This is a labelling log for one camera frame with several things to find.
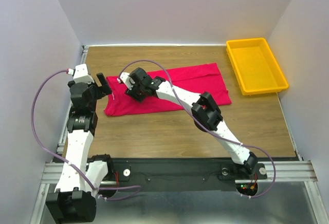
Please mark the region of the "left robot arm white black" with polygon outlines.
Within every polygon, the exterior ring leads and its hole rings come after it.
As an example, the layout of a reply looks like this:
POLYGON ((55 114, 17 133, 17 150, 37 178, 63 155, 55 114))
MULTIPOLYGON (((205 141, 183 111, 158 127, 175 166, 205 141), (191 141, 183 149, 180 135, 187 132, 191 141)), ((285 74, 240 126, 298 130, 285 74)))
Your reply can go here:
POLYGON ((73 80, 68 83, 72 107, 67 121, 67 161, 55 191, 46 198, 55 223, 92 222, 99 186, 111 169, 110 155, 98 155, 87 161, 98 121, 97 100, 112 92, 104 76, 100 73, 97 76, 102 86, 82 70, 75 70, 73 80))

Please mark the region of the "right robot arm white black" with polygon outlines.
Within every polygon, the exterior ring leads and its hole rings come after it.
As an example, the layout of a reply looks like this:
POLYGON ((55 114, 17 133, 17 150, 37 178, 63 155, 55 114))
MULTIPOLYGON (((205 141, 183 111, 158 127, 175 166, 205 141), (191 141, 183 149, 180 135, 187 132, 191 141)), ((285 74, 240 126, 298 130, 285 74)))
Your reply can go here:
POLYGON ((258 163, 257 156, 246 148, 231 132, 224 121, 221 110, 209 92, 202 94, 187 91, 173 85, 169 73, 167 78, 154 77, 138 67, 130 73, 121 72, 118 81, 127 89, 126 95, 143 102, 147 97, 155 97, 181 106, 190 115, 194 124, 202 132, 211 134, 229 153, 238 173, 253 175, 258 163))

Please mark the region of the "yellow plastic bin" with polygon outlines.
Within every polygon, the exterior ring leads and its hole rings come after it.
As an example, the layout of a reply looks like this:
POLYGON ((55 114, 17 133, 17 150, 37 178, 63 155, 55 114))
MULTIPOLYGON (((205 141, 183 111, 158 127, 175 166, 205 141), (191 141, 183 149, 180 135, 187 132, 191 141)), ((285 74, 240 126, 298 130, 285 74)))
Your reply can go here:
POLYGON ((228 40, 226 50, 242 95, 278 93, 289 88, 264 38, 228 40))

